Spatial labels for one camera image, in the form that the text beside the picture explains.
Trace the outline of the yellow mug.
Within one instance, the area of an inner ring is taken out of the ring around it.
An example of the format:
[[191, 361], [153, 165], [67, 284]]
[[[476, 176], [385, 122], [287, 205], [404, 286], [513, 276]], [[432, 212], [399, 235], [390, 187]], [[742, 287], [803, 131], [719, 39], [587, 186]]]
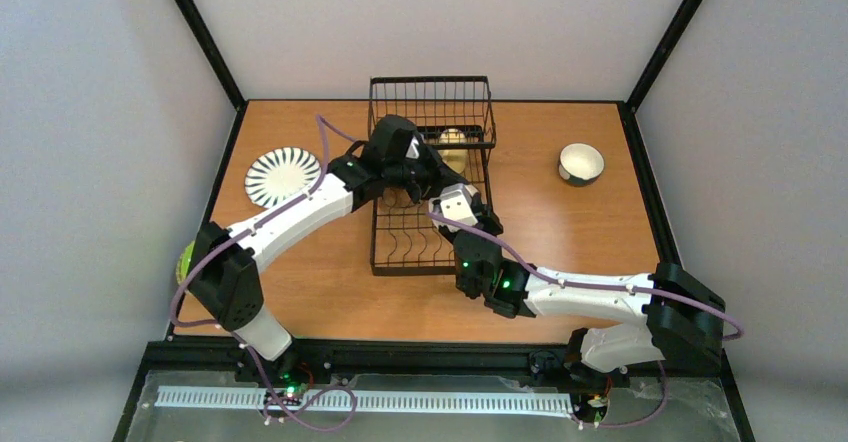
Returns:
[[469, 155], [466, 148], [458, 148], [458, 145], [467, 143], [466, 134], [459, 129], [449, 128], [440, 134], [437, 143], [446, 145], [446, 148], [438, 150], [443, 162], [462, 175], [468, 165]]

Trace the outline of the black wire dish rack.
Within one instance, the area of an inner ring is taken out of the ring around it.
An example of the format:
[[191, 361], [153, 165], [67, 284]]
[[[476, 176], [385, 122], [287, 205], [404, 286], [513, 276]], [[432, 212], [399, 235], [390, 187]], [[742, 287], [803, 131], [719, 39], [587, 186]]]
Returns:
[[376, 276], [450, 275], [453, 247], [428, 217], [429, 202], [458, 182], [492, 199], [488, 163], [496, 146], [490, 82], [485, 75], [374, 76], [368, 128], [397, 115], [426, 144], [422, 162], [407, 161], [406, 181], [373, 205], [370, 265]]

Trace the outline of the white bowl dark outside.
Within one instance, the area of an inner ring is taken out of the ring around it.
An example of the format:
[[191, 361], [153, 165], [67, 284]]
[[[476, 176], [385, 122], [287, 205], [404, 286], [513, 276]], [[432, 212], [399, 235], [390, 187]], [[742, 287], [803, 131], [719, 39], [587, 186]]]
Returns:
[[605, 169], [605, 160], [595, 147], [573, 143], [561, 150], [557, 168], [559, 176], [567, 184], [585, 187], [601, 176]]

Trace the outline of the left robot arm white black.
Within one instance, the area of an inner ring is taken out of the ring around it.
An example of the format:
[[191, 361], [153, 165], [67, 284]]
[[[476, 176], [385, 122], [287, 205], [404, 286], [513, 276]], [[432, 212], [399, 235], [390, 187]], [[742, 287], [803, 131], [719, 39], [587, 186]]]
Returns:
[[385, 116], [367, 139], [325, 160], [317, 180], [282, 203], [228, 228], [204, 224], [178, 291], [190, 292], [211, 323], [275, 361], [293, 338], [265, 304], [261, 273], [309, 234], [381, 197], [388, 187], [406, 191], [414, 203], [440, 204], [444, 213], [452, 211], [451, 201], [468, 202], [477, 192], [424, 141], [414, 123]]

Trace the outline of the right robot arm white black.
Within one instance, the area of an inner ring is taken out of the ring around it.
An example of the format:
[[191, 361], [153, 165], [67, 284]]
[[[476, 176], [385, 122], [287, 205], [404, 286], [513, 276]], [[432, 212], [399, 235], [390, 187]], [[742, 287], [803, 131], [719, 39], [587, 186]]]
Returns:
[[572, 333], [568, 346], [585, 367], [609, 373], [659, 361], [685, 373], [719, 371], [725, 303], [681, 266], [661, 262], [652, 273], [618, 276], [558, 272], [527, 263], [479, 228], [431, 218], [453, 244], [457, 288], [496, 314], [610, 321]]

